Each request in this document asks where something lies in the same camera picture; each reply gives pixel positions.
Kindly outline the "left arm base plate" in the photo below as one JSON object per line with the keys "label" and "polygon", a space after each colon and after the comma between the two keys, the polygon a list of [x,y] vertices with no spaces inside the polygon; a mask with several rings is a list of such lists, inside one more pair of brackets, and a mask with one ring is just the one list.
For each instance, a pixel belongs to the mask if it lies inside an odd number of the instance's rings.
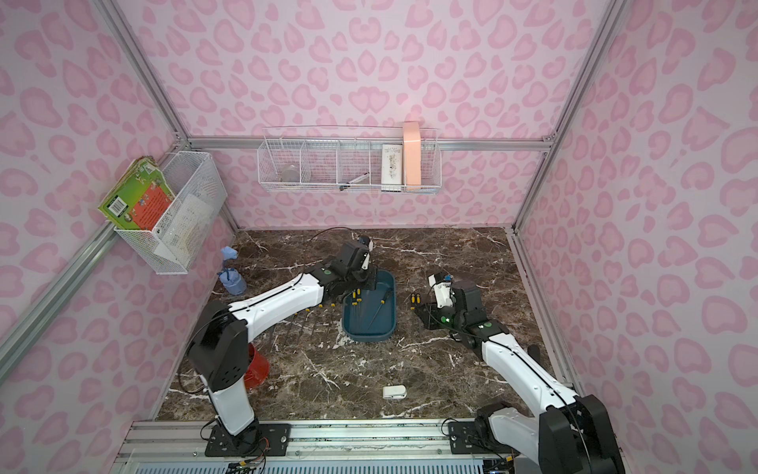
{"label": "left arm base plate", "polygon": [[230,434],[217,424],[205,447],[205,457],[251,458],[285,456],[290,442],[290,424],[252,424],[240,434]]}

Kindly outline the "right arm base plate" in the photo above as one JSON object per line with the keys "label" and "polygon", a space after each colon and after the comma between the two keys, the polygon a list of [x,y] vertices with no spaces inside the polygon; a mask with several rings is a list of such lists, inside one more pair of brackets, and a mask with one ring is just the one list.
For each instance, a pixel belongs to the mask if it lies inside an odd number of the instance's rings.
{"label": "right arm base plate", "polygon": [[440,426],[441,433],[448,439],[452,454],[493,454],[517,456],[519,452],[510,446],[500,444],[484,434],[480,423],[446,419]]}

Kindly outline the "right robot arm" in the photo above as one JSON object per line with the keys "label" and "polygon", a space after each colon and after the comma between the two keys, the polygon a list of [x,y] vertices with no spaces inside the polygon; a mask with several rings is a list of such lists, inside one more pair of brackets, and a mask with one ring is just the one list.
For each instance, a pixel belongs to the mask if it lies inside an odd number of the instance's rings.
{"label": "right robot arm", "polygon": [[502,376],[530,411],[493,404],[474,426],[483,450],[514,450],[543,473],[622,473],[625,465],[608,411],[594,395],[580,396],[550,375],[503,323],[489,318],[473,282],[430,277],[427,295],[411,297],[412,310],[430,330],[445,330]]}

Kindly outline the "teal plastic storage box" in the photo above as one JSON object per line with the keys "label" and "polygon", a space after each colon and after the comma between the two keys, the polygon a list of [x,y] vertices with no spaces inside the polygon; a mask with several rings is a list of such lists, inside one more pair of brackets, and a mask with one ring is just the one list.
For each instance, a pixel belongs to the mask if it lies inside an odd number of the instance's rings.
{"label": "teal plastic storage box", "polygon": [[375,290],[349,295],[343,303],[343,331],[357,343],[388,340],[397,325],[397,296],[394,276],[385,270],[377,274]]}

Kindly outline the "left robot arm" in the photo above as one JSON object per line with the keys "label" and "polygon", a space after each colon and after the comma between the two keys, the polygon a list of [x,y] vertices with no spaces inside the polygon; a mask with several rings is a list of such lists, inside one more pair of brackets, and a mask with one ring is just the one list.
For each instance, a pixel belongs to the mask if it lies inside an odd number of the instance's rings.
{"label": "left robot arm", "polygon": [[299,312],[341,304],[354,292],[374,290],[378,268],[365,235],[343,244],[333,257],[293,280],[234,303],[207,304],[187,347],[187,357],[208,390],[219,425],[233,438],[255,431],[258,422],[244,376],[250,345],[270,327]]}

